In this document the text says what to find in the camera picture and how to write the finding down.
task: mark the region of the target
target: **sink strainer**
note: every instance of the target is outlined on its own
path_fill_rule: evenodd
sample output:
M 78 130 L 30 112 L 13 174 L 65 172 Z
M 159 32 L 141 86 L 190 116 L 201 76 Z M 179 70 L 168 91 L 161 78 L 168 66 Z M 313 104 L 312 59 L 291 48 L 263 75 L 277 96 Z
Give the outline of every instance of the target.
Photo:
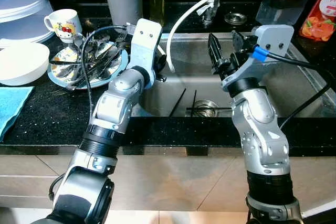
M 194 108 L 204 108 L 208 110 L 194 110 L 193 116 L 199 116 L 202 118 L 215 118 L 218 116 L 218 110 L 212 110 L 211 108 L 218 108 L 218 105 L 210 100 L 198 100 L 194 104 Z

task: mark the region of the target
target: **blue towel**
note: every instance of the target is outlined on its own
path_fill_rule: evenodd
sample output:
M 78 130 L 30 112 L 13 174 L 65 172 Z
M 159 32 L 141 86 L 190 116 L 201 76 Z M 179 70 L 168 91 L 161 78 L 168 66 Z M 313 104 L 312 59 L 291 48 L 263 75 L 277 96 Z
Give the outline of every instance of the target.
M 33 88 L 0 88 L 0 142 L 14 124 Z

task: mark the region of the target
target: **stainless steel sink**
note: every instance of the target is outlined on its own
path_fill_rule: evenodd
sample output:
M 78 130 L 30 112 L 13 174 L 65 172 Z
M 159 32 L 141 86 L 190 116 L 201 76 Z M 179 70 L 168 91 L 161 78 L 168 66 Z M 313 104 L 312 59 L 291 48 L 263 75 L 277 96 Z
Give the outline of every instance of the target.
M 223 56 L 229 56 L 234 51 L 230 33 L 215 35 L 222 46 Z M 171 73 L 166 66 L 162 74 L 167 77 L 167 81 L 156 81 L 150 90 L 142 94 L 140 106 L 134 108 L 133 116 L 168 116 L 185 88 L 173 116 L 190 115 L 186 108 L 192 107 L 195 90 L 195 101 L 210 100 L 219 107 L 230 107 L 231 98 L 222 90 L 219 76 L 210 72 L 207 38 L 208 34 L 175 35 L 172 42 L 172 60 L 176 73 Z M 162 48 L 166 46 L 166 39 L 167 34 L 163 34 L 160 42 Z M 305 61 L 304 56 L 292 44 L 287 55 Z M 264 76 L 261 84 L 267 87 L 277 114 L 288 116 L 321 89 L 325 81 L 313 70 L 279 62 L 274 70 Z M 218 110 L 218 113 L 209 113 L 209 116 L 231 116 L 231 111 Z M 336 94 L 330 89 L 298 116 L 335 117 Z

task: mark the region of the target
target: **granite countertop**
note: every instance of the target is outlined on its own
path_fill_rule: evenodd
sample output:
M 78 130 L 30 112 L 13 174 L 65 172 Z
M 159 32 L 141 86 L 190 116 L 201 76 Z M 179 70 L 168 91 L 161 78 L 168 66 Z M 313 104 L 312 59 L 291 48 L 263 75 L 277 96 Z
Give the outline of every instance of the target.
M 217 15 L 216 27 L 211 31 L 247 31 L 256 24 L 250 19 L 244 27 L 232 27 L 224 22 L 223 14 L 236 8 L 239 12 L 258 6 L 253 3 L 236 7 L 227 5 Z M 167 12 L 182 13 L 187 7 L 177 5 Z M 83 24 L 108 25 L 109 18 L 84 18 Z M 164 31 L 174 24 L 167 20 Z M 179 32 L 207 32 L 199 26 L 199 18 L 193 16 L 185 22 Z M 320 64 L 336 76 L 336 56 L 333 36 L 327 43 L 294 37 L 293 43 L 312 62 Z M 64 45 L 53 36 L 45 42 L 50 57 Z M 88 124 L 88 98 L 86 91 L 54 95 L 61 87 L 51 82 L 44 74 L 30 86 L 35 86 L 14 126 L 0 143 L 1 154 L 60 154 L 71 153 L 82 140 Z M 94 103 L 106 90 L 101 86 L 93 90 Z M 291 156 L 334 156 L 336 143 L 333 127 L 336 118 L 294 118 L 284 128 Z M 131 118 L 122 146 L 129 154 L 143 154 L 144 146 L 185 146 L 190 153 L 203 153 L 208 147 L 240 147 L 240 140 L 231 118 Z

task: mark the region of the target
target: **hello kitty mug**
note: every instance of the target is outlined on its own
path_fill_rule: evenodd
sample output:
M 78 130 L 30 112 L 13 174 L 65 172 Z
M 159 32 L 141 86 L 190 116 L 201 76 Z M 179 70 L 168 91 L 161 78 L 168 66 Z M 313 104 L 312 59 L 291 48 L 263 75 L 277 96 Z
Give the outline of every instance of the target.
M 77 12 L 72 9 L 56 10 L 44 17 L 44 24 L 64 43 L 72 43 L 75 33 L 82 32 Z

